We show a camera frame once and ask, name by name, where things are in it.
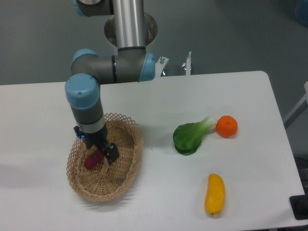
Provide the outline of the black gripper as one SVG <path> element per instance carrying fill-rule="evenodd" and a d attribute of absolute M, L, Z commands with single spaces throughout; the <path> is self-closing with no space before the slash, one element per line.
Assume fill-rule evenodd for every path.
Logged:
<path fill-rule="evenodd" d="M 74 127 L 74 132 L 79 139 L 82 139 L 87 149 L 95 146 L 104 157 L 107 159 L 109 165 L 114 163 L 119 158 L 119 151 L 115 143 L 108 143 L 107 141 L 107 126 L 104 125 L 99 131 L 94 133 L 85 133 L 80 126 Z"/>

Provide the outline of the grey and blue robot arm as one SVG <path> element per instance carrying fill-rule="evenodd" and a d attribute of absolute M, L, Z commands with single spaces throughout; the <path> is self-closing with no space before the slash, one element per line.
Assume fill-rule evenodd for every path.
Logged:
<path fill-rule="evenodd" d="M 100 86 L 154 79 L 154 55 L 146 51 L 143 1 L 75 0 L 73 4 L 81 16 L 114 16 L 117 55 L 103 58 L 90 49 L 78 50 L 64 87 L 77 123 L 76 136 L 84 141 L 87 149 L 95 146 L 108 164 L 112 164 L 119 158 L 119 152 L 115 144 L 107 141 Z"/>

